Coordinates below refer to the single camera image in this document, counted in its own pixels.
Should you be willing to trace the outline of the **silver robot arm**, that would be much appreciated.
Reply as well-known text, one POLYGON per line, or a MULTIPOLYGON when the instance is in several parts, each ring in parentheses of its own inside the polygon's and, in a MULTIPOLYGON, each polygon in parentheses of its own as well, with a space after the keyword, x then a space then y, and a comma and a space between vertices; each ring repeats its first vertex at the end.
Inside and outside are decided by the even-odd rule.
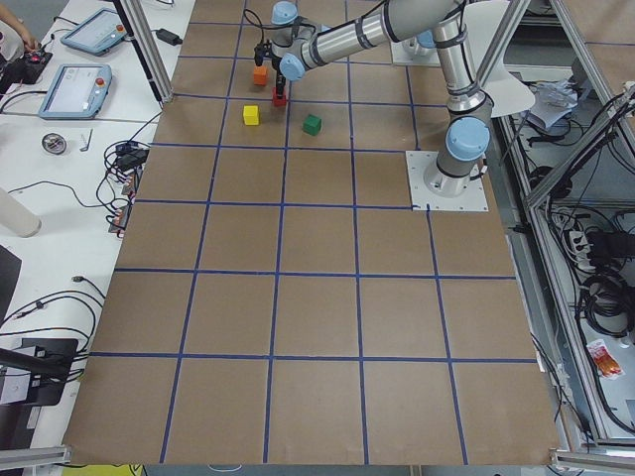
POLYGON ((465 1, 384 1, 330 28, 301 16, 295 3, 279 1, 272 8, 274 35, 265 45, 265 55, 279 76, 297 81, 311 69, 430 31, 450 116, 435 171, 443 179, 464 179, 487 150, 493 108, 473 65, 463 22, 466 5, 465 1))

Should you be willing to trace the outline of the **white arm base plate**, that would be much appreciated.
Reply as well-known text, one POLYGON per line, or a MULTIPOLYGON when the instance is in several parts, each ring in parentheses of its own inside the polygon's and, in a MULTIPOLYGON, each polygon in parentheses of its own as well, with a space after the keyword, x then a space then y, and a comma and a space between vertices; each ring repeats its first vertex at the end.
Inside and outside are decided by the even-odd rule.
POLYGON ((449 178, 438 169, 437 151, 407 151, 406 163, 415 211, 487 212, 487 198, 477 165, 464 178, 449 178))

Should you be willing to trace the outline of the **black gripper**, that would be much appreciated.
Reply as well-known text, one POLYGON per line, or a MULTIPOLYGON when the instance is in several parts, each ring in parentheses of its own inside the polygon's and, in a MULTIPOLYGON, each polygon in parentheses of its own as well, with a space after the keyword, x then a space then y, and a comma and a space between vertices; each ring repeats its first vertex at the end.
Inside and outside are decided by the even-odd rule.
POLYGON ((272 68, 276 73, 275 77, 275 101, 276 102, 288 102, 288 88, 286 86, 287 79, 280 71, 280 60, 272 60, 272 68))

